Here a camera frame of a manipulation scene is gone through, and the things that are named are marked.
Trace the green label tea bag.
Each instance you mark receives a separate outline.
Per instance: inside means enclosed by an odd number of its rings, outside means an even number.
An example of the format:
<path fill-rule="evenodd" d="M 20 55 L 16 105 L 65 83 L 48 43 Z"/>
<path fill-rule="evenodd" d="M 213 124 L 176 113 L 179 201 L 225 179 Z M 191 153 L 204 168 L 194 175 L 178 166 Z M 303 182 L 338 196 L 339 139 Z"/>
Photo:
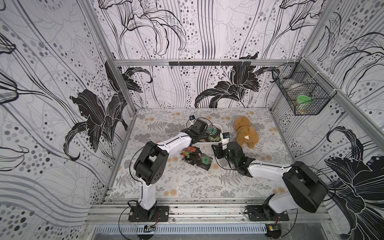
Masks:
<path fill-rule="evenodd" d="M 209 141 L 210 142 L 220 142 L 222 139 L 220 137 L 220 135 L 217 135 L 217 136 L 209 136 L 208 137 Z"/>

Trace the red black tea bag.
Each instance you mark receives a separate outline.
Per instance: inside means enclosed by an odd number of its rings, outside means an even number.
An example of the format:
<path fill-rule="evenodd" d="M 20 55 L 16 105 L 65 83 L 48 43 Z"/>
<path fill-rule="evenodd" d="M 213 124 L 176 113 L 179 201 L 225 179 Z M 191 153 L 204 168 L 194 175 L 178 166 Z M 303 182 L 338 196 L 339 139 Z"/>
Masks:
<path fill-rule="evenodd" d="M 196 152 L 196 148 L 195 147 L 193 147 L 193 146 L 190 146 L 190 147 L 187 147 L 187 148 L 183 148 L 182 150 L 181 150 L 181 153 L 180 153 L 180 155 L 181 156 L 184 156 L 184 157 L 186 157 L 186 158 L 190 158 L 190 155 L 191 154 L 194 154 L 195 152 Z"/>

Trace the small green tea bag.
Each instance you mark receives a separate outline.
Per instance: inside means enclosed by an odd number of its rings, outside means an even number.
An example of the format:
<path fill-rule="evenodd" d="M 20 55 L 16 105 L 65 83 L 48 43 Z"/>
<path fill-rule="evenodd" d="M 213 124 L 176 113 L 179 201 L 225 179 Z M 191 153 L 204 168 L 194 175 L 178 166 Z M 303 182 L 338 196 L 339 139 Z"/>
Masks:
<path fill-rule="evenodd" d="M 213 158 L 206 155 L 206 154 L 201 154 L 200 158 L 198 160 L 197 166 L 208 171 L 211 167 Z"/>

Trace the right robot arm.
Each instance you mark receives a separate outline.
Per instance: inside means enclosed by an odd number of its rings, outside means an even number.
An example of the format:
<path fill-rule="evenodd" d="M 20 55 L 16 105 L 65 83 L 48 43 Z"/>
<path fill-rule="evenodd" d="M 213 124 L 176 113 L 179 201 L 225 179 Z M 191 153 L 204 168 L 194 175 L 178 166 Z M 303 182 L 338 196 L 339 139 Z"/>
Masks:
<path fill-rule="evenodd" d="M 287 210 L 315 213 L 329 193 L 328 185 L 300 161 L 291 165 L 266 164 L 247 157 L 237 142 L 212 146 L 217 159 L 225 159 L 230 170 L 249 178 L 263 178 L 284 184 L 282 194 L 270 195 L 256 212 L 271 220 Z"/>

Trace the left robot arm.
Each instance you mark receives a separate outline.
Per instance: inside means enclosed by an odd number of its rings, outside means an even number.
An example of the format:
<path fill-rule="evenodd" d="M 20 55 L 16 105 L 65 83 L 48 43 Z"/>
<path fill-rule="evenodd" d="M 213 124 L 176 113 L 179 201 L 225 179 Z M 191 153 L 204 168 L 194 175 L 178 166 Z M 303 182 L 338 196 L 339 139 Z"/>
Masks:
<path fill-rule="evenodd" d="M 181 130 L 178 135 L 168 140 L 158 144 L 152 141 L 146 143 L 134 164 L 136 177 L 142 185 L 139 200 L 141 209 L 148 212 L 155 207 L 157 203 L 155 184 L 162 177 L 168 158 L 204 138 L 207 135 L 207 127 L 205 121 L 198 119 L 192 126 Z"/>

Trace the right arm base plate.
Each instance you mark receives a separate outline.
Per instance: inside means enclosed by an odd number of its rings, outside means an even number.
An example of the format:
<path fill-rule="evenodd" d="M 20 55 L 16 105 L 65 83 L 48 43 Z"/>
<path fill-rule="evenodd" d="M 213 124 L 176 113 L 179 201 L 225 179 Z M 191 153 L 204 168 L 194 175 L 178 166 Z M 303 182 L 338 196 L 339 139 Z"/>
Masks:
<path fill-rule="evenodd" d="M 285 222 L 289 221 L 288 214 L 275 213 L 270 207 L 263 207 L 261 205 L 248 205 L 245 208 L 244 214 L 248 216 L 252 222 Z"/>

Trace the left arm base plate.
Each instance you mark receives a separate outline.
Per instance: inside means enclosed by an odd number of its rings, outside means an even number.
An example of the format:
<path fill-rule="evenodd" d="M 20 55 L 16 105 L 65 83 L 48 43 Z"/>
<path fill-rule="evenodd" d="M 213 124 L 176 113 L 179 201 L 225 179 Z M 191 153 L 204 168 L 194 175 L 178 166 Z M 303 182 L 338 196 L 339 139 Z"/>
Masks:
<path fill-rule="evenodd" d="M 167 222 L 169 219 L 170 207 L 154 205 L 150 210 L 145 210 L 140 205 L 132 206 L 129 222 L 149 223 Z"/>

